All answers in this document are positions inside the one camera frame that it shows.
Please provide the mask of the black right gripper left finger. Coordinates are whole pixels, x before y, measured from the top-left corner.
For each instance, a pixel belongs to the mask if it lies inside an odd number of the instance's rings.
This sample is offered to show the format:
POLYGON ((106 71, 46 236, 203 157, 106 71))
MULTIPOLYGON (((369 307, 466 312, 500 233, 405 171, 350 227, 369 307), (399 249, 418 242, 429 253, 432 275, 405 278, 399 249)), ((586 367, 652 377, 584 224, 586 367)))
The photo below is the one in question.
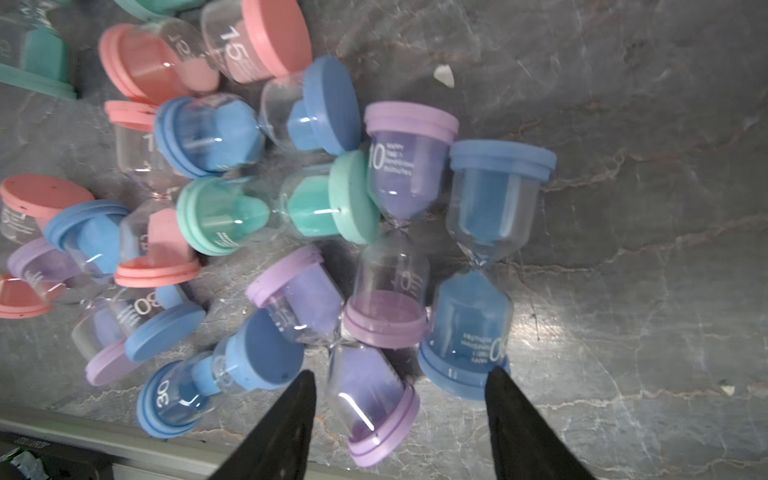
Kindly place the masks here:
POLYGON ((316 413, 315 375, 301 371, 213 479, 302 479, 316 413))

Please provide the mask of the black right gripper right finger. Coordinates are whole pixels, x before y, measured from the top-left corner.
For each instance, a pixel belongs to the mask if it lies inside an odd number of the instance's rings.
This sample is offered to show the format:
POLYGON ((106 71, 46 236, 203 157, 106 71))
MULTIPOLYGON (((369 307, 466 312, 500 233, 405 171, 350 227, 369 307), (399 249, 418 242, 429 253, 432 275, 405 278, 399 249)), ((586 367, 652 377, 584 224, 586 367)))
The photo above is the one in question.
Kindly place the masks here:
POLYGON ((498 479, 595 479, 504 369, 488 375, 485 402, 498 479))

